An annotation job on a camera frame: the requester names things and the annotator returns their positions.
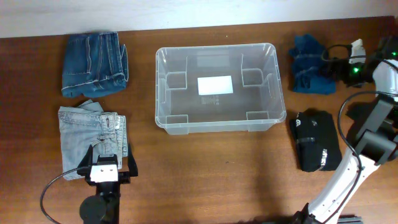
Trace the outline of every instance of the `table surface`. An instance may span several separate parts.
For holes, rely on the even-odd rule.
[[[127,45],[127,89],[95,99],[105,111],[126,115],[139,177],[121,187],[120,223],[236,223],[293,215],[324,188],[332,172],[302,172],[287,121],[307,108],[326,110],[336,121],[343,100],[359,89],[339,83],[336,93],[294,93],[288,49],[294,36],[313,34],[322,44],[362,38],[367,52],[389,35],[393,17],[281,22],[244,26],[120,32]],[[57,111],[84,97],[61,94],[67,35],[0,39],[0,220],[49,223],[40,193],[62,171]],[[269,42],[275,45],[288,113],[266,132],[198,133],[170,136],[154,121],[155,53],[161,47]],[[369,84],[365,89],[373,89]],[[359,97],[371,100],[373,96]],[[343,118],[347,132],[352,122]],[[345,150],[340,140],[341,150]],[[368,178],[343,214],[366,223],[398,223],[398,163]],[[95,189],[83,180],[60,180],[44,205],[61,223],[81,223],[78,208]]]

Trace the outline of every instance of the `white label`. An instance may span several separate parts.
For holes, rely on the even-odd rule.
[[[116,116],[116,120],[114,122],[114,128],[119,129],[120,128],[120,117]]]
[[[199,95],[234,93],[231,76],[198,78]]]

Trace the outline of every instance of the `white backdrop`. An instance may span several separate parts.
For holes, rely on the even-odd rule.
[[[396,0],[0,0],[0,37],[391,15]]]

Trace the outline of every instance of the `folded jeans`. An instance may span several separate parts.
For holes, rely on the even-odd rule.
[[[71,35],[62,71],[62,95],[106,96],[126,88],[127,49],[117,32]]]
[[[100,154],[116,154],[118,169],[127,156],[126,117],[104,113],[99,103],[91,100],[77,108],[61,107],[58,111],[61,133],[63,171],[78,167],[90,145],[93,162]],[[76,172],[64,176],[67,180],[82,178]]]

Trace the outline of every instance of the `clear plastic box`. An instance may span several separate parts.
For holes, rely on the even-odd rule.
[[[285,118],[272,44],[156,52],[155,122],[167,133],[266,131]]]

